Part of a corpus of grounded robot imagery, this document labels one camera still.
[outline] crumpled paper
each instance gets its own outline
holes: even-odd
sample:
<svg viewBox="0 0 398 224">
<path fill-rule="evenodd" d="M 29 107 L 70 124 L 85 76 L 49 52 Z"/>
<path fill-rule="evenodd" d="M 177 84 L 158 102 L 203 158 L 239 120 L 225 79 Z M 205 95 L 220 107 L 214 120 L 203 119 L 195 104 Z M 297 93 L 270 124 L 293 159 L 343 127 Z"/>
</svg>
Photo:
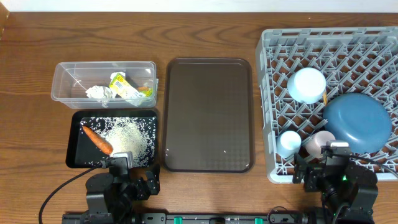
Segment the crumpled paper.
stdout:
<svg viewBox="0 0 398 224">
<path fill-rule="evenodd" d="M 87 97 L 101 99 L 97 102 L 102 103 L 104 108 L 108 108 L 109 100 L 116 97 L 116 93 L 113 93 L 109 87 L 106 86 L 93 86 L 86 90 Z"/>
</svg>

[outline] green connector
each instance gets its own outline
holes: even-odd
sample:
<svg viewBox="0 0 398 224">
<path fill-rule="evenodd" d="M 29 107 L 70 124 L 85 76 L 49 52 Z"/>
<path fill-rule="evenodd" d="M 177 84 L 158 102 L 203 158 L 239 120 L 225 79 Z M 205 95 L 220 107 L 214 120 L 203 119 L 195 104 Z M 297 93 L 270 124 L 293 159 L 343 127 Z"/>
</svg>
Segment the green connector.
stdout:
<svg viewBox="0 0 398 224">
<path fill-rule="evenodd" d="M 254 224 L 262 224 L 262 223 L 263 223 L 262 218 L 255 218 L 254 219 Z"/>
<path fill-rule="evenodd" d="M 182 217 L 174 217 L 174 224 L 182 224 Z"/>
</svg>

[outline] blue bowl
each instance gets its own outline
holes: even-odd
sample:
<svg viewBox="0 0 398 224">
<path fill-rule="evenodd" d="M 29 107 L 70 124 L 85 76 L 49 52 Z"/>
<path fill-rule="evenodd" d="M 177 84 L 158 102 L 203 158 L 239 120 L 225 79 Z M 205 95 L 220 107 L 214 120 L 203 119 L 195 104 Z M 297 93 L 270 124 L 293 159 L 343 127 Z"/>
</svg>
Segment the blue bowl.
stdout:
<svg viewBox="0 0 398 224">
<path fill-rule="evenodd" d="M 352 152 L 372 153 L 383 148 L 392 123 L 386 109 L 370 96 L 348 93 L 332 100 L 323 111 L 325 129 L 336 140 L 348 142 Z"/>
</svg>

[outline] white mug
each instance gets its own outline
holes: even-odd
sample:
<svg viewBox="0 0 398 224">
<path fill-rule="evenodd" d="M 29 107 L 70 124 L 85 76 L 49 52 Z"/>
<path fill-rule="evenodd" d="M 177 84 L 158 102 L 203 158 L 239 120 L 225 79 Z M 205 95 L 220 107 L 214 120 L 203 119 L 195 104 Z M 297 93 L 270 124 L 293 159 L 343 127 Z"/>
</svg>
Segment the white mug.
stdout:
<svg viewBox="0 0 398 224">
<path fill-rule="evenodd" d="M 326 80 L 315 68 L 303 68 L 287 81 L 289 95 L 299 103 L 315 103 L 325 92 Z"/>
<path fill-rule="evenodd" d="M 285 131 L 276 140 L 276 152 L 283 158 L 299 152 L 301 137 L 294 131 Z"/>
</svg>

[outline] small white cup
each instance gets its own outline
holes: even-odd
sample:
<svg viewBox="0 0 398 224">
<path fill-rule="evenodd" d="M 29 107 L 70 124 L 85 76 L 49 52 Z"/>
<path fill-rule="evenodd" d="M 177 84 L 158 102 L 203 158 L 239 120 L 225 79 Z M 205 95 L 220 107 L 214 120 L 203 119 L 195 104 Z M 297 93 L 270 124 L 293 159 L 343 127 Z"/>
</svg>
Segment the small white cup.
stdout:
<svg viewBox="0 0 398 224">
<path fill-rule="evenodd" d="M 285 131 L 276 140 L 277 153 L 283 158 L 299 152 L 300 146 L 301 137 L 294 131 Z"/>
<path fill-rule="evenodd" d="M 326 142 L 330 140 L 335 140 L 335 136 L 332 133 L 320 131 L 313 134 L 311 140 L 304 147 L 311 156 L 321 159 L 321 146 L 326 146 Z"/>
<path fill-rule="evenodd" d="M 289 95 L 299 103 L 315 103 L 322 98 L 326 88 L 323 74 L 315 68 L 303 68 L 287 82 Z"/>
</svg>

